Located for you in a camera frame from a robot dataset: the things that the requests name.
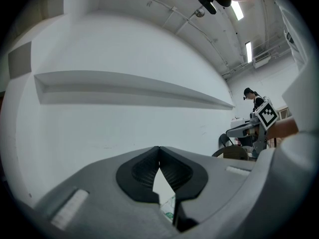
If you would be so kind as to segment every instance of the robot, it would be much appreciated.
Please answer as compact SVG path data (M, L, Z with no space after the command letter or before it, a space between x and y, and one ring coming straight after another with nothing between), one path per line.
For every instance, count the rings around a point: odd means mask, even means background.
M271 102L266 100L254 112L250 113L249 122L228 130L226 135L228 137L236 138L251 137L253 139L252 145L254 149L256 150L257 154L260 154L260 152L267 147L267 130L278 120L278 118L279 115L272 106ZM251 136L252 134L255 134L255 127L257 126L259 126L258 138Z

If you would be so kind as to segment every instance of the ceiling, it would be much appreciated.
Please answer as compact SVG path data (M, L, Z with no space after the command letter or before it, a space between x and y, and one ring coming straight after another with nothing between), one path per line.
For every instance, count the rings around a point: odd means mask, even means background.
M288 50L284 23L275 0L240 2L244 18L237 20L231 7L216 2L216 15L194 12L197 0L100 0L99 9L125 13L150 21L176 34L198 50L225 79L247 64L245 43L251 41L253 57L270 49L273 56Z

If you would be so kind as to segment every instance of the air vent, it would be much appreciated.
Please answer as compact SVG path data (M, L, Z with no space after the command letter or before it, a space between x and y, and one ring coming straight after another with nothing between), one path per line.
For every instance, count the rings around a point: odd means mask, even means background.
M254 61L253 61L254 67L258 68L263 65L266 65L270 59L271 59L271 55L269 52L261 54L260 56L257 56L254 58Z

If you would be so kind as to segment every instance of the person in black shirt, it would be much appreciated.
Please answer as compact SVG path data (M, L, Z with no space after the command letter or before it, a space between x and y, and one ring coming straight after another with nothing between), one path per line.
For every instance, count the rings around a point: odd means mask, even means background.
M250 88L246 88L244 91L244 100L251 99L254 100L253 112L264 102L264 99L256 92L252 91Z

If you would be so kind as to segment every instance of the fluorescent light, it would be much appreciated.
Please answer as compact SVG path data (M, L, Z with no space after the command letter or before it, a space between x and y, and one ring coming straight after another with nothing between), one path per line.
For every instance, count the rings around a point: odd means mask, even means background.
M253 60L251 42L246 43L246 50L247 50L247 63L250 63Z
M236 1L231 2L231 7L234 10L234 13L236 14L236 17L238 20L241 20L244 17L243 12L241 11L240 5Z

